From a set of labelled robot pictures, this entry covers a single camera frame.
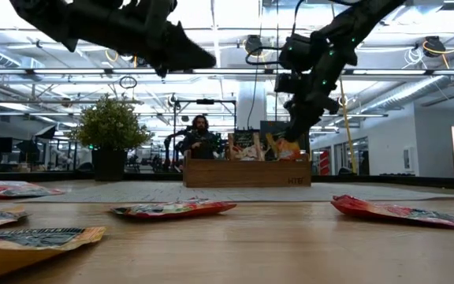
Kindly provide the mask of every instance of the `potted plant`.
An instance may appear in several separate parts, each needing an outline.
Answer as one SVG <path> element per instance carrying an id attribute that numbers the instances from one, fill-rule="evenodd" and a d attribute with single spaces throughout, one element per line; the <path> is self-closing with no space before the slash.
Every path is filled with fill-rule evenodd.
<path id="1" fill-rule="evenodd" d="M 96 181 L 120 181 L 127 152 L 148 142 L 153 133 L 138 123 L 134 101 L 104 95 L 95 105 L 82 109 L 78 127 L 69 137 L 92 146 Z"/>

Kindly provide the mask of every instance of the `long hair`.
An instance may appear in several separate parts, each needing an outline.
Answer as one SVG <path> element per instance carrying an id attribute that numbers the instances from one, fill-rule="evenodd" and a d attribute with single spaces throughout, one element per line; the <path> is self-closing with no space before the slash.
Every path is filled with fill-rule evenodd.
<path id="1" fill-rule="evenodd" d="M 205 125 L 204 129 L 208 130 L 208 128 L 210 128 L 210 124 L 208 123 L 208 120 L 206 119 L 206 117 L 204 115 L 202 115 L 202 114 L 197 115 L 194 118 L 194 120 L 192 121 L 192 128 L 193 129 L 197 129 L 197 120 L 200 119 L 200 118 L 204 119 L 204 125 Z"/>

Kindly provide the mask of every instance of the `plant pot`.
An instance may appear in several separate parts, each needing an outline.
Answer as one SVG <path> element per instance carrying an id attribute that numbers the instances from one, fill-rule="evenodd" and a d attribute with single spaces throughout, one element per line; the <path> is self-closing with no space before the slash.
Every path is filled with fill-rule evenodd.
<path id="1" fill-rule="evenodd" d="M 126 151 L 92 151 L 94 179 L 96 181 L 121 181 L 124 178 Z"/>

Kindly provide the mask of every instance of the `red object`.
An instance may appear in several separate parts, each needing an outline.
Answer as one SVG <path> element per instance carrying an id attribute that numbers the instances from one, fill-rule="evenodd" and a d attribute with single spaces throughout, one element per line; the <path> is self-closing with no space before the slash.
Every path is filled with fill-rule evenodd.
<path id="1" fill-rule="evenodd" d="M 48 189 L 26 181 L 0 181 L 0 199 L 40 197 L 64 194 L 59 189 Z"/>
<path id="2" fill-rule="evenodd" d="M 361 218 L 411 220 L 422 224 L 454 227 L 454 216 L 391 204 L 377 204 L 353 196 L 334 196 L 331 204 L 345 215 Z"/>
<path id="3" fill-rule="evenodd" d="M 320 167 L 320 175 L 330 174 L 330 160 L 328 151 L 324 151 L 322 154 L 320 154 L 320 161 L 318 164 Z"/>
<path id="4" fill-rule="evenodd" d="M 215 215 L 234 208 L 236 204 L 204 199 L 190 199 L 167 204 L 138 204 L 127 207 L 114 207 L 115 214 L 138 219 L 174 219 Z"/>

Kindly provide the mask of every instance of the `man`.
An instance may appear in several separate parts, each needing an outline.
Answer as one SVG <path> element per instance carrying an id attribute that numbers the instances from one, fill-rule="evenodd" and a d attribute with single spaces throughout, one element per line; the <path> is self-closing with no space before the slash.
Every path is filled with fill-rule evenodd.
<path id="1" fill-rule="evenodd" d="M 198 115 L 192 121 L 192 133 L 183 140 L 184 149 L 191 151 L 193 159 L 214 159 L 214 134 L 208 131 L 208 120 Z"/>

